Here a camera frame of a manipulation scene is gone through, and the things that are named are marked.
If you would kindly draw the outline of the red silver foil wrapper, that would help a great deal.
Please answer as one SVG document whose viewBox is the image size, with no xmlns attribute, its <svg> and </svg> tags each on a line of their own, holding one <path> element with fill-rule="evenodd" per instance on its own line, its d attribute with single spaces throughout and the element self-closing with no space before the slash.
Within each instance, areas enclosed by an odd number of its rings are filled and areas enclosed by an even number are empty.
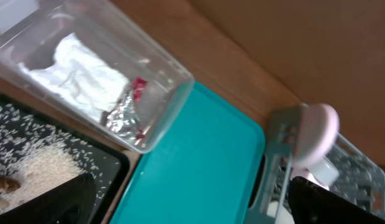
<svg viewBox="0 0 385 224">
<path fill-rule="evenodd" d="M 141 100 L 147 84 L 141 77 L 127 84 L 114 109 L 105 119 L 105 127 L 125 141 L 136 141 L 145 137 L 136 104 Z"/>
</svg>

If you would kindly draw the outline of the white plastic cup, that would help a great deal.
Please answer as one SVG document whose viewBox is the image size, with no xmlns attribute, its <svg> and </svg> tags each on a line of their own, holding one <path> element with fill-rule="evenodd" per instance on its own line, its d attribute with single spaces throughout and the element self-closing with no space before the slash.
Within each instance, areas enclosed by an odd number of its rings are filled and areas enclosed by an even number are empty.
<svg viewBox="0 0 385 224">
<path fill-rule="evenodd" d="M 295 224 L 292 214 L 282 206 L 278 209 L 278 202 L 272 201 L 267 208 L 267 216 L 275 218 L 276 224 Z"/>
</svg>

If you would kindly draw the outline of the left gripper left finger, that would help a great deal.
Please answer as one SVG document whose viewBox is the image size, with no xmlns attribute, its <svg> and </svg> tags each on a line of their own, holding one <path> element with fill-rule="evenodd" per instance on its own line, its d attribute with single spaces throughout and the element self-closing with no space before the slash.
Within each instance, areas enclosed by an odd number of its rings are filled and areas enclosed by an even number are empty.
<svg viewBox="0 0 385 224">
<path fill-rule="evenodd" d="M 83 173 L 0 215 L 0 224 L 88 223 L 96 197 L 92 174 Z"/>
</svg>

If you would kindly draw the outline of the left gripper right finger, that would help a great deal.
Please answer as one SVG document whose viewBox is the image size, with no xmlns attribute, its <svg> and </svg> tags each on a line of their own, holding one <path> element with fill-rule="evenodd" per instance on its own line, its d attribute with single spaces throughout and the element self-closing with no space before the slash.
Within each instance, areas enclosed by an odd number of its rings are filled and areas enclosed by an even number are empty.
<svg viewBox="0 0 385 224">
<path fill-rule="evenodd" d="M 303 177 L 288 187 L 288 204 L 296 224 L 385 224 L 385 220 Z"/>
</svg>

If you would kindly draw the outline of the clear plastic waste bin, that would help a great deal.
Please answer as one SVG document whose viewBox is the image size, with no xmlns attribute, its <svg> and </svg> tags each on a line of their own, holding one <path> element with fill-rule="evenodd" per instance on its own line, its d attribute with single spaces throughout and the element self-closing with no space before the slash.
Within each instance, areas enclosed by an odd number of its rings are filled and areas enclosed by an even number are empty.
<svg viewBox="0 0 385 224">
<path fill-rule="evenodd" d="M 105 127 L 110 112 L 95 122 L 18 67 L 52 66 L 56 46 L 72 33 L 129 84 L 137 77 L 148 82 L 136 104 L 143 139 L 119 138 Z M 110 1 L 0 1 L 0 77 L 141 154 L 159 143 L 194 85 L 193 75 Z"/>
</svg>

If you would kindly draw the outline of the pink round plate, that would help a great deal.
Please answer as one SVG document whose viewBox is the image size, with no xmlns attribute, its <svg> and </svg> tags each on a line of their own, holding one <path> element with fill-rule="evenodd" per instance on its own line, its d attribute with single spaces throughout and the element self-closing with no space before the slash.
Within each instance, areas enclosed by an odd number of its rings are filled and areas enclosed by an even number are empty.
<svg viewBox="0 0 385 224">
<path fill-rule="evenodd" d="M 293 152 L 293 167 L 311 167 L 327 155 L 336 141 L 340 120 L 336 110 L 327 104 L 303 109 Z"/>
</svg>

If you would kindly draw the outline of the black plastic tray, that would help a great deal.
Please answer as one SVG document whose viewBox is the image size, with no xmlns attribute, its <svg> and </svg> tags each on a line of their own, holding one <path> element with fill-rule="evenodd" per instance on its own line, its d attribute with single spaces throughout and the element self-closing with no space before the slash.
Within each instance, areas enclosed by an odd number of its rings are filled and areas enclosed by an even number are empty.
<svg viewBox="0 0 385 224">
<path fill-rule="evenodd" d="M 100 223 L 128 173 L 130 168 L 128 158 L 117 150 L 112 149 L 95 139 L 72 129 L 66 124 L 57 121 L 56 119 L 51 118 L 50 116 L 47 116 L 46 114 L 22 104 L 2 93 L 0 93 L 0 103 L 13 104 L 22 112 L 33 115 L 43 123 L 52 124 L 66 132 L 69 132 L 72 135 L 87 141 L 87 143 L 93 147 L 93 158 L 99 168 L 103 171 L 103 181 L 99 182 L 97 179 L 94 179 L 96 185 L 96 197 L 88 222 Z"/>
</svg>

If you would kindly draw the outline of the white napkin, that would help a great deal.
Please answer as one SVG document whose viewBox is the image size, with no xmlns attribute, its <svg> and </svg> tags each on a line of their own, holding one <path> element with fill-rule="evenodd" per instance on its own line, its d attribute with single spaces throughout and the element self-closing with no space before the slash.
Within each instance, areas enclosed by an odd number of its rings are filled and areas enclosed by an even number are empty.
<svg viewBox="0 0 385 224">
<path fill-rule="evenodd" d="M 31 70 L 18 67 L 34 81 L 58 95 L 73 109 L 95 122 L 111 112 L 130 80 L 111 68 L 72 33 L 56 46 L 54 64 Z"/>
</svg>

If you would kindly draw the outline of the grey plastic dish rack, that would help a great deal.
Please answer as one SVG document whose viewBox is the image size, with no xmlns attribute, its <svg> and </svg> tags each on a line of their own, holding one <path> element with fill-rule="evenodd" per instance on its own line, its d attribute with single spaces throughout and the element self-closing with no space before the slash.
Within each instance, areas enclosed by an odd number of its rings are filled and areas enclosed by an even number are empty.
<svg viewBox="0 0 385 224">
<path fill-rule="evenodd" d="M 292 173 L 292 152 L 296 144 L 303 109 L 295 106 L 271 113 L 266 132 L 266 147 L 258 170 L 257 183 L 245 215 L 245 223 L 275 223 L 267 216 L 270 202 L 278 209 L 288 204 L 288 187 Z M 341 134 L 326 155 L 340 176 L 329 186 L 330 192 L 373 215 L 385 219 L 385 173 Z"/>
</svg>

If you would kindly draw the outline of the rice and food scraps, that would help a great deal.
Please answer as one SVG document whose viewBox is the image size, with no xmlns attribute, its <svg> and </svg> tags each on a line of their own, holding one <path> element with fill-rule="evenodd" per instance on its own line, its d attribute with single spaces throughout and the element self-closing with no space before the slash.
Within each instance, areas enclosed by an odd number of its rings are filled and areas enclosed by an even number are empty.
<svg viewBox="0 0 385 224">
<path fill-rule="evenodd" d="M 0 103 L 0 215 L 86 172 L 103 181 L 87 141 Z"/>
</svg>

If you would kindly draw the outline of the teal plastic serving tray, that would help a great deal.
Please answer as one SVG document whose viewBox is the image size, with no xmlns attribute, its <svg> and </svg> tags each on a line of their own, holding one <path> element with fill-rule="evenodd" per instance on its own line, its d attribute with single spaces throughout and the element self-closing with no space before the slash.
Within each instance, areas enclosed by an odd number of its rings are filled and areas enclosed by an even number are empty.
<svg viewBox="0 0 385 224">
<path fill-rule="evenodd" d="M 112 223 L 242 223 L 264 153 L 263 129 L 196 83 L 142 156 Z"/>
</svg>

